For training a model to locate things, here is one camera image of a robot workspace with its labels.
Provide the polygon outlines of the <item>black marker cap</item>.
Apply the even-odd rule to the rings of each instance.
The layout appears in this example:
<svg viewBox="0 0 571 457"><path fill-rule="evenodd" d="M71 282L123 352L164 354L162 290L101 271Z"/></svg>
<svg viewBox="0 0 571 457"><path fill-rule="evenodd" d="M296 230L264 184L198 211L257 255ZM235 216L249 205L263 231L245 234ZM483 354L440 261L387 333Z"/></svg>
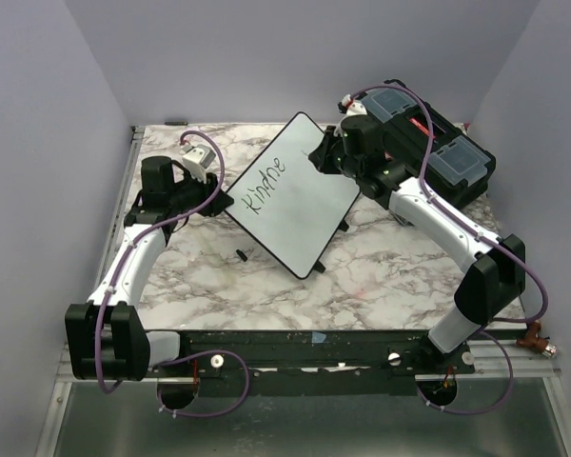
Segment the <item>black marker cap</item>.
<svg viewBox="0 0 571 457"><path fill-rule="evenodd" d="M247 261L247 256L246 256L246 254L245 254L242 250L237 249L237 250L236 250L236 253L237 253L238 257L239 257L243 262L246 262L246 261Z"/></svg>

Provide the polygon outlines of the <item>white framed whiteboard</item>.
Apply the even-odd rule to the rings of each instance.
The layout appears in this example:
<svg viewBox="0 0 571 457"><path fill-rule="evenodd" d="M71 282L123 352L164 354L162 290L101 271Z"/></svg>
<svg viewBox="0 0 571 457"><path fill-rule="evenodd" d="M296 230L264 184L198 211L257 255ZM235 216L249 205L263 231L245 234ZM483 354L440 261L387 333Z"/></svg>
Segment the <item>white framed whiteboard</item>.
<svg viewBox="0 0 571 457"><path fill-rule="evenodd" d="M228 188L226 214L291 274L305 279L360 193L308 159L324 131L297 112Z"/></svg>

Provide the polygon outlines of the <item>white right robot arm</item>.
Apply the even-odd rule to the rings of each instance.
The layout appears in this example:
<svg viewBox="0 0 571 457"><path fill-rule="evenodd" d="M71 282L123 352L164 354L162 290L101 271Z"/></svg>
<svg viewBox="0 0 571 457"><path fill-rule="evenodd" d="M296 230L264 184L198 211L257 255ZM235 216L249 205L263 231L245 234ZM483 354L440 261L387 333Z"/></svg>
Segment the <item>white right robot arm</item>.
<svg viewBox="0 0 571 457"><path fill-rule="evenodd" d="M450 366L453 351L524 292L522 240L501 238L475 225L426 186L407 156L389 154L383 126L374 118L355 114L327 127L308 159L322 174L352 179L365 197L412 223L463 273L453 308L428 331L419 349L425 370L438 373Z"/></svg>

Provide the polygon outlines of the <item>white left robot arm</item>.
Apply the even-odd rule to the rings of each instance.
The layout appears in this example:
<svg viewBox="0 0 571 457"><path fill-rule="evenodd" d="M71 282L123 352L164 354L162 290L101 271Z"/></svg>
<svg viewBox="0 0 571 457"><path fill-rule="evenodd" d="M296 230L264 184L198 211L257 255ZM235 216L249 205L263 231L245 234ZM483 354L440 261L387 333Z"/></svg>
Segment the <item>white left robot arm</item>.
<svg viewBox="0 0 571 457"><path fill-rule="evenodd" d="M185 374L192 354L172 330L145 330L137 308L151 270L179 221L194 214L214 217L232 205L222 173L223 158L195 147L180 160L151 156L141 165L141 188L124 218L123 240L105 277L83 304L65 315L72 372L77 379L142 380L161 366Z"/></svg>

